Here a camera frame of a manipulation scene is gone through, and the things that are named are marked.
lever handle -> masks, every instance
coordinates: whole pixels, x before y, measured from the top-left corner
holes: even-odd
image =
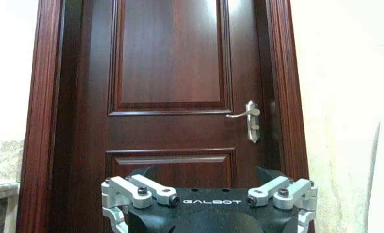
[[[243,117],[243,116],[247,116],[247,115],[255,115],[257,116],[260,114],[260,111],[257,108],[253,108],[251,110],[248,110],[247,112],[243,112],[240,114],[236,114],[236,115],[231,115],[231,114],[227,114],[227,117],[228,118],[239,118],[239,117]]]

door frame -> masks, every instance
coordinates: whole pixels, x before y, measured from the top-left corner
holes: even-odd
[[[66,232],[69,154],[83,0],[40,0],[17,232]],[[255,0],[269,134],[268,166],[308,178],[289,0]]]

wooden door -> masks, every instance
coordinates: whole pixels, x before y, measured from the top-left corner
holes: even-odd
[[[253,0],[85,0],[69,231],[109,229],[100,184],[156,166],[175,187],[255,187],[264,140],[247,136],[261,73]]]

bolt head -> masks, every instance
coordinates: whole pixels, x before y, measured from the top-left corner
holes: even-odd
[[[176,207],[180,203],[180,198],[175,195],[169,197],[169,206]]]
[[[277,194],[281,196],[281,197],[288,197],[288,195],[289,195],[289,192],[288,192],[288,189],[287,188],[280,188],[279,190],[277,190]]]
[[[145,194],[148,194],[148,188],[140,187],[140,188],[137,189],[137,194],[139,194],[139,195],[145,195]]]
[[[255,206],[256,205],[256,198],[253,196],[248,196],[247,198],[247,204],[249,206]]]

silver door handle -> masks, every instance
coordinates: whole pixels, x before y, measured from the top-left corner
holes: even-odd
[[[248,110],[247,112],[243,112],[243,113],[236,114],[236,115],[229,115],[229,114],[227,114],[227,117],[228,117],[228,118],[239,118],[239,117],[243,117],[243,116],[245,116],[245,115],[255,115],[255,116],[257,116],[259,114],[260,114],[259,109],[253,108],[253,109]]]
[[[257,109],[257,104],[253,101],[249,101],[245,104],[245,112],[236,115],[227,114],[228,118],[239,118],[247,116],[248,140],[253,143],[256,143],[260,138],[259,115],[260,110]]]

